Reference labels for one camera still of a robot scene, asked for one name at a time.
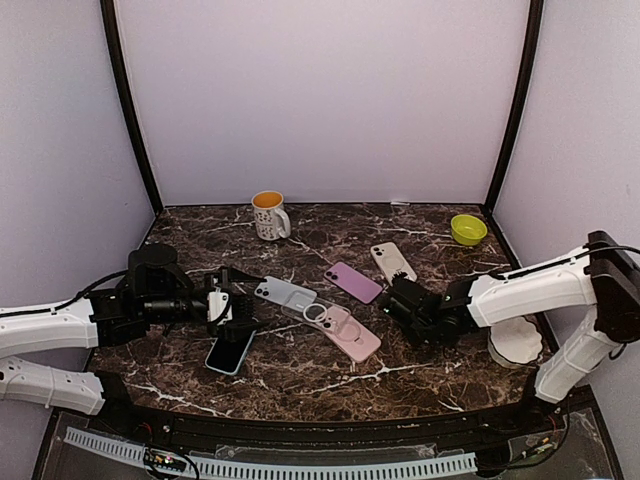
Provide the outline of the light blue phone case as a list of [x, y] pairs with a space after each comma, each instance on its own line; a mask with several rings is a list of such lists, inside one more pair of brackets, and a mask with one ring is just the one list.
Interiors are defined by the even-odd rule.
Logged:
[[255, 333], [235, 342], [217, 338], [204, 360], [204, 366], [214, 372], [235, 376], [239, 373], [253, 343]]

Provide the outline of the light blue bare phone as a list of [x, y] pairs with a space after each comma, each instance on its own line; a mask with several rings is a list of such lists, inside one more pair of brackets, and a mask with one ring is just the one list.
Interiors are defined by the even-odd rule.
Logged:
[[298, 313], [302, 313], [317, 298], [313, 290], [271, 276], [262, 279], [254, 295]]

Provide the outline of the white phone case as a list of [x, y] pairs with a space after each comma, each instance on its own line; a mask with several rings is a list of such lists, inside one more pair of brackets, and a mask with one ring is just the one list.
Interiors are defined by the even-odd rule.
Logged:
[[389, 285], [398, 276], [411, 281], [417, 280], [417, 274], [395, 243], [385, 242], [374, 245], [370, 248], [370, 253]]

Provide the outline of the purple phone case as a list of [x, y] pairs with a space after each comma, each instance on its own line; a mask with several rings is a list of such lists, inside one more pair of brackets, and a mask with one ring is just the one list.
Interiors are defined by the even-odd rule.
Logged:
[[324, 278], [363, 304], [370, 304], [383, 287], [344, 262], [337, 262], [324, 272]]

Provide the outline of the pink phone case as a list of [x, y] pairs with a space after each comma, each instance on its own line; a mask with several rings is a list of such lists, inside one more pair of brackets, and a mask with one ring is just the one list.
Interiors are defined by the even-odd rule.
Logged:
[[362, 363], [381, 346], [381, 340], [347, 310], [331, 306], [314, 324], [355, 363]]

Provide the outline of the clear phone case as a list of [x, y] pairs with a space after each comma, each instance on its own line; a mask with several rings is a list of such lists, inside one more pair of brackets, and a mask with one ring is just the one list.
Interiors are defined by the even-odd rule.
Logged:
[[321, 333], [323, 333], [320, 330], [320, 328], [317, 325], [314, 324], [314, 319], [318, 315], [320, 315], [321, 313], [326, 312], [326, 310], [331, 306], [341, 307], [341, 308], [347, 310], [349, 313], [351, 313], [351, 311], [349, 309], [347, 309], [347, 308], [345, 308], [345, 307], [343, 307], [341, 305], [335, 304], [333, 302], [324, 300], [324, 299], [322, 299], [320, 297], [317, 297], [315, 299], [315, 301], [311, 305], [307, 306], [303, 310], [302, 313], [294, 312], [293, 310], [287, 309], [286, 307], [281, 307], [281, 310], [286, 316], [288, 316], [288, 317], [290, 317], [290, 318], [292, 318], [292, 319], [294, 319], [294, 320], [296, 320], [296, 321], [298, 321], [298, 322], [300, 322], [300, 323], [302, 323], [304, 325], [313, 327], [313, 328], [319, 330]]

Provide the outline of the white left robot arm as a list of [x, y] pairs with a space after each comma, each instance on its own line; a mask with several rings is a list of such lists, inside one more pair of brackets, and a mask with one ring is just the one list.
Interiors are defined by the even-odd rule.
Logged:
[[260, 328], [253, 302], [235, 294], [235, 283], [259, 277], [232, 267], [207, 275], [198, 288], [179, 267], [174, 247], [156, 243], [128, 256], [125, 270], [109, 274], [60, 304], [1, 311], [1, 397], [87, 415], [101, 412], [120, 436], [141, 427], [140, 412], [120, 375], [74, 372], [23, 360], [26, 353], [65, 348], [95, 349], [143, 338], [153, 325], [195, 324], [229, 342]]

